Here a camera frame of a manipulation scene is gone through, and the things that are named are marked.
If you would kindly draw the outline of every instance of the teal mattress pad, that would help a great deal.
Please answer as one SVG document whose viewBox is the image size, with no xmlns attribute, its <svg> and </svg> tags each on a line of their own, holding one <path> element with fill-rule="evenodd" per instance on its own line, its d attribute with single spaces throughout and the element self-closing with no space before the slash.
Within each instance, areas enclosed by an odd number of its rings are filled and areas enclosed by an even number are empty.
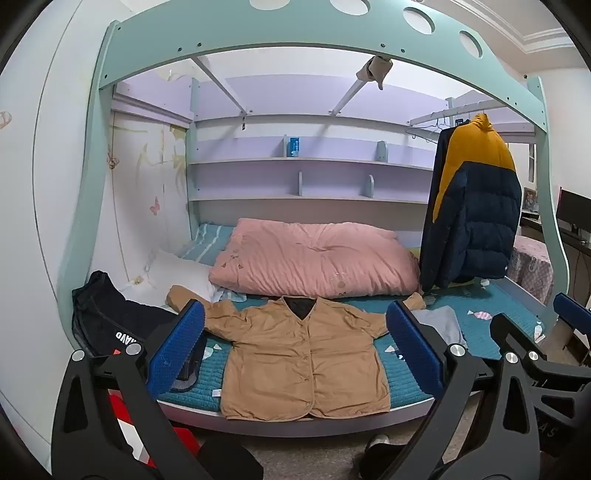
<svg viewBox="0 0 591 480">
<path fill-rule="evenodd" d="M 532 338 L 535 327 L 541 324 L 533 313 L 494 284 L 482 287 L 479 283 L 474 283 L 468 286 L 435 290 L 429 296 L 434 297 L 434 303 L 428 307 L 430 310 L 447 305 L 456 312 L 460 328 L 468 344 L 468 350 L 474 356 L 500 358 L 499 348 L 489 333 L 490 321 L 478 318 L 474 315 L 475 313 L 487 312 L 492 316 L 505 313 Z M 377 296 L 341 299 L 340 301 L 366 312 L 385 313 L 392 301 L 401 298 Z M 235 306 L 238 310 L 242 310 L 251 306 L 260 306 L 266 302 L 267 299 L 262 297 L 248 297 L 247 301 L 236 302 Z M 208 336 L 207 346 L 212 348 L 213 353 L 202 361 L 195 386 L 185 393 L 163 394 L 160 396 L 160 400 L 199 410 L 220 411 L 220 397 L 213 395 L 217 394 L 216 390 L 222 388 L 223 372 L 232 344 L 207 333 L 205 335 Z M 390 335 L 375 340 L 374 347 L 378 351 L 388 377 L 392 408 L 410 405 L 429 398 L 429 395 L 423 393 L 418 387 Z"/>
</svg>

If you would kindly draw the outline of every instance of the pink blanket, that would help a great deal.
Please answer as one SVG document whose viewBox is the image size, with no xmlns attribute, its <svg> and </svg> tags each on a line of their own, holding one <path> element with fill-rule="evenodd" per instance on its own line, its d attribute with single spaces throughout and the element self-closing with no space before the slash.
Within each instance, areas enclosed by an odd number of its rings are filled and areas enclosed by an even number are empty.
<svg viewBox="0 0 591 480">
<path fill-rule="evenodd" d="M 418 290 L 418 262 L 396 238 L 395 232 L 359 223 L 242 218 L 209 280 L 269 296 L 408 295 Z"/>
</svg>

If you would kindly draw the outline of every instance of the mint green bed frame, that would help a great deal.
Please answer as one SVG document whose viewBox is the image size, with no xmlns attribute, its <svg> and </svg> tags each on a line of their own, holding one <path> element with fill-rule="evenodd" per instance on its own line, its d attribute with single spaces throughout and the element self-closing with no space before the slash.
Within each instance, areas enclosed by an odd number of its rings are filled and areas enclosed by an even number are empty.
<svg viewBox="0 0 591 480">
<path fill-rule="evenodd" d="M 363 1 L 369 4 L 368 13 L 355 16 L 337 10 L 329 0 L 291 0 L 272 11 L 258 10 L 248 0 L 170 0 L 109 26 L 90 92 L 80 194 L 57 290 L 60 318 L 74 346 L 72 290 L 86 282 L 94 252 L 113 86 L 173 61 L 242 48 L 325 47 L 385 55 L 461 80 L 520 113 L 535 125 L 538 201 L 554 269 L 553 295 L 568 290 L 569 268 L 554 214 L 550 132 L 540 79 L 530 79 L 524 87 L 505 72 L 477 32 L 441 12 L 411 0 Z M 433 33 L 425 35 L 410 27 L 403 15 L 406 8 L 426 14 Z M 460 32 L 478 42 L 479 58 L 464 48 Z M 550 305 L 540 318 L 551 327 L 557 316 Z"/>
</svg>

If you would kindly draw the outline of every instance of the tan jacket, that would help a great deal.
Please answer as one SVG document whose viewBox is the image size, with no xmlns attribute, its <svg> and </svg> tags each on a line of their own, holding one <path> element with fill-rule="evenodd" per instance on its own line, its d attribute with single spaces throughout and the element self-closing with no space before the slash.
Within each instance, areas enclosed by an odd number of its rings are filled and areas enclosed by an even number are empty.
<svg viewBox="0 0 591 480">
<path fill-rule="evenodd" d="M 209 303 L 180 286 L 167 301 L 179 312 L 190 299 L 205 306 L 206 329 L 233 342 L 223 377 L 226 418 L 347 419 L 390 410 L 373 343 L 387 333 L 383 314 L 317 299 L 300 320 L 283 297 L 238 312 L 230 300 Z"/>
</svg>

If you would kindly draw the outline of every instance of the down jacket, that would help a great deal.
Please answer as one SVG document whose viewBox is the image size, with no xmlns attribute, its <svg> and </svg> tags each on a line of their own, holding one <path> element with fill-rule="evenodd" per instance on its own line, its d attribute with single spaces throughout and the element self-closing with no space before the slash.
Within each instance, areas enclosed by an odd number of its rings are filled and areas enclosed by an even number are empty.
<svg viewBox="0 0 591 480">
<path fill-rule="evenodd" d="M 486 114 L 440 134 L 421 243 L 421 285 L 503 278 L 521 211 L 509 148 Z"/>
</svg>

